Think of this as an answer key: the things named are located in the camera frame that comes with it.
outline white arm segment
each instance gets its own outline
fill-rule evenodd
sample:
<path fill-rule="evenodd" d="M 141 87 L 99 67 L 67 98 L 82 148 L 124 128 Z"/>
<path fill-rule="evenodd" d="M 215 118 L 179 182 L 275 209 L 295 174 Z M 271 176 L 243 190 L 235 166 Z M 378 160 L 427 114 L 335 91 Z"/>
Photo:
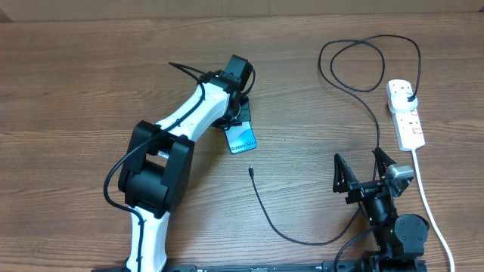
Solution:
<path fill-rule="evenodd" d="M 161 219 L 156 219 L 153 213 L 135 207 L 141 214 L 144 222 L 143 242 L 141 244 L 141 269 L 143 272 L 160 272 L 166 263 L 165 238 L 168 227 L 169 212 L 166 212 Z M 138 272 L 138 243 L 139 243 L 139 220 L 136 215 L 131 214 L 132 239 L 131 255 L 126 262 L 126 267 L 131 272 Z"/>
<path fill-rule="evenodd" d="M 185 135 L 192 141 L 197 141 L 205 130 L 212 125 L 218 118 L 223 117 L 227 111 L 229 95 L 219 86 L 210 83 L 203 83 L 205 88 L 205 100 L 200 106 L 185 120 L 180 126 L 170 131 L 171 134 L 180 136 Z M 166 119 L 157 122 L 161 128 L 166 128 L 180 119 L 199 101 L 202 95 L 202 88 L 198 85 L 195 93 L 185 102 L 178 110 Z M 168 158 L 168 154 L 159 152 L 160 156 Z M 156 219 L 152 212 L 135 207 L 143 219 L 144 235 L 141 244 L 141 269 L 142 272 L 160 272 L 166 263 L 165 239 L 168 227 L 169 213 L 166 212 L 161 219 Z M 139 242 L 139 225 L 138 217 L 131 214 L 132 218 L 132 240 L 131 255 L 126 262 L 126 267 L 131 272 L 138 271 L 138 242 Z"/>
<path fill-rule="evenodd" d="M 205 87 L 205 100 L 189 117 L 180 123 L 180 126 L 172 129 L 170 131 L 171 134 L 176 136 L 185 135 L 188 139 L 196 142 L 214 121 L 224 116 L 227 111 L 229 95 L 214 84 L 203 83 L 203 87 Z M 157 125 L 161 125 L 163 129 L 176 122 L 176 119 L 186 114 L 199 101 L 201 95 L 202 88 L 198 85 L 197 90 L 187 102 L 171 116 L 158 121 Z M 163 152 L 160 152 L 159 155 L 168 158 L 168 155 Z"/>

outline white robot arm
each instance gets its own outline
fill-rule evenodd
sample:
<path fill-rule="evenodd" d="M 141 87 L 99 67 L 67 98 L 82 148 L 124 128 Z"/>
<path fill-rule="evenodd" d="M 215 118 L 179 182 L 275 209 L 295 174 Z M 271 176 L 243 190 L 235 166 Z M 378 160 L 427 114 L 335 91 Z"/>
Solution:
<path fill-rule="evenodd" d="M 223 88 L 206 83 L 205 87 L 205 101 L 184 121 L 176 126 L 169 133 L 175 136 L 185 135 L 189 140 L 197 141 L 198 138 L 208 129 L 217 119 L 222 118 L 227 111 L 229 96 Z M 169 127 L 175 123 L 183 114 L 191 109 L 202 95 L 201 87 L 198 85 L 195 93 L 176 110 L 171 116 L 157 122 L 162 129 Z M 159 151 L 160 156 L 169 158 L 169 154 Z M 135 210 L 140 212 L 143 216 L 144 222 L 144 236 L 142 240 L 141 256 L 143 261 L 143 272 L 160 272 L 166 263 L 165 239 L 168 227 L 169 212 L 165 212 L 162 218 L 157 219 L 152 212 L 149 212 L 138 206 Z M 138 217 L 131 214 L 132 217 L 132 243 L 131 255 L 126 262 L 126 267 L 131 272 L 138 269 L 138 240 L 139 240 L 139 226 Z"/>
<path fill-rule="evenodd" d="M 190 67 L 171 64 L 196 78 L 183 69 Z M 225 71 L 204 73 L 197 80 L 194 94 L 172 115 L 156 125 L 145 121 L 136 125 L 118 181 L 118 188 L 125 193 L 125 203 L 132 212 L 131 255 L 123 267 L 104 271 L 160 272 L 163 269 L 168 220 L 185 194 L 195 141 L 211 125 L 230 128 L 250 121 L 250 112 L 242 118 L 240 109 L 241 105 L 248 108 L 246 96 L 252 86 L 245 93 L 242 90 L 252 72 L 247 60 L 233 55 Z M 146 160 L 146 154 L 167 158 L 166 166 Z"/>

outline wire end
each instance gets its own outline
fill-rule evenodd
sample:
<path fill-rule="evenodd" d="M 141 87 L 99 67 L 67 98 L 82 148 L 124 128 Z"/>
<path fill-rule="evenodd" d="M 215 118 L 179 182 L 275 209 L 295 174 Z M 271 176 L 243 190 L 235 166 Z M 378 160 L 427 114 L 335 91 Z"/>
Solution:
<path fill-rule="evenodd" d="M 253 177 L 254 177 L 254 168 L 252 168 L 252 166 L 249 166 L 249 176 L 250 176 L 251 178 L 253 178 Z"/>
<path fill-rule="evenodd" d="M 407 101 L 408 101 L 408 102 L 413 102 L 413 101 L 415 100 L 415 98 L 416 98 L 416 96 L 415 96 L 415 94 L 413 94 L 412 96 L 410 96 L 410 97 L 407 99 Z"/>

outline white cable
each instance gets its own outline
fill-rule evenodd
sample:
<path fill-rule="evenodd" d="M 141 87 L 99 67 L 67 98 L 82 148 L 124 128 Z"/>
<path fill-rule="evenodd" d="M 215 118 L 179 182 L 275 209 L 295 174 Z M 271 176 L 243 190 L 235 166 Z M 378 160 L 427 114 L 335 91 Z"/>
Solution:
<path fill-rule="evenodd" d="M 436 231 L 437 236 L 440 239 L 440 242 L 442 243 L 445 251 L 447 252 L 448 261 L 450 262 L 451 272 L 454 272 L 454 269 L 455 269 L 454 257 L 452 257 L 451 249 L 448 247 L 447 242 L 444 239 L 444 236 L 440 233 L 440 230 L 437 227 L 435 220 L 433 219 L 432 212 L 430 211 L 429 203 L 427 203 L 427 198 L 425 197 L 424 186 L 422 185 L 422 178 L 420 177 L 420 169 L 418 168 L 417 153 L 415 152 L 415 149 L 411 150 L 411 155 L 414 158 L 415 173 L 417 173 L 417 183 L 418 183 L 418 188 L 420 189 L 420 195 L 422 196 L 423 205 L 425 206 L 425 210 L 429 215 L 429 219 L 430 219 L 430 222 L 432 223 L 433 229 Z"/>

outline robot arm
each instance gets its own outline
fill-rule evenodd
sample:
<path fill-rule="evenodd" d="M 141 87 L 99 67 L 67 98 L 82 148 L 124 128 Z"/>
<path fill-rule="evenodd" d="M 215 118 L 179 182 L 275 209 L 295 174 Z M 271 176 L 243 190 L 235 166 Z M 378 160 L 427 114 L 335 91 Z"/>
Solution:
<path fill-rule="evenodd" d="M 203 74 L 194 94 L 172 115 L 156 125 L 145 121 L 136 125 L 118 188 L 125 194 L 125 203 L 142 216 L 143 222 L 132 213 L 131 255 L 123 267 L 111 271 L 160 272 L 163 269 L 168 220 L 185 194 L 195 141 L 211 125 L 230 128 L 247 121 L 240 117 L 240 111 L 248 107 L 245 95 L 252 86 L 245 93 L 242 91 L 252 72 L 247 60 L 233 55 L 225 71 Z M 150 140 L 152 144 L 142 144 Z M 147 160 L 146 154 L 167 158 L 166 165 Z"/>
<path fill-rule="evenodd" d="M 169 131 L 170 134 L 175 136 L 186 136 L 188 140 L 193 142 L 211 126 L 217 119 L 222 118 L 227 111 L 229 95 L 223 90 L 223 88 L 206 83 L 205 88 L 205 101 L 184 121 Z M 202 95 L 201 87 L 198 85 L 195 93 L 176 110 L 171 116 L 166 119 L 157 122 L 157 125 L 161 129 L 164 129 L 171 124 L 175 123 L 183 114 L 191 109 L 199 100 Z M 164 151 L 159 151 L 160 156 L 169 159 L 169 154 Z M 135 207 L 135 210 L 141 213 L 144 222 L 144 235 L 141 242 L 141 256 L 143 261 L 143 271 L 146 272 L 159 272 L 166 264 L 166 251 L 165 240 L 166 232 L 168 228 L 168 220 L 170 213 L 165 212 L 162 218 L 156 218 L 152 212 L 145 210 L 139 206 Z M 126 267 L 131 272 L 138 269 L 138 241 L 140 236 L 139 220 L 138 217 L 131 214 L 132 217 L 132 244 L 131 255 L 126 262 Z"/>
<path fill-rule="evenodd" d="M 394 198 L 400 197 L 413 180 L 414 171 L 408 165 L 398 165 L 379 147 L 374 155 L 380 178 L 359 183 L 342 156 L 336 154 L 333 192 L 347 193 L 347 204 L 361 204 L 378 251 L 364 252 L 358 261 L 339 262 L 344 246 L 334 261 L 324 261 L 322 267 L 331 272 L 348 267 L 358 272 L 427 272 L 425 261 L 417 257 L 424 255 L 429 223 L 419 215 L 398 215 L 394 205 Z"/>

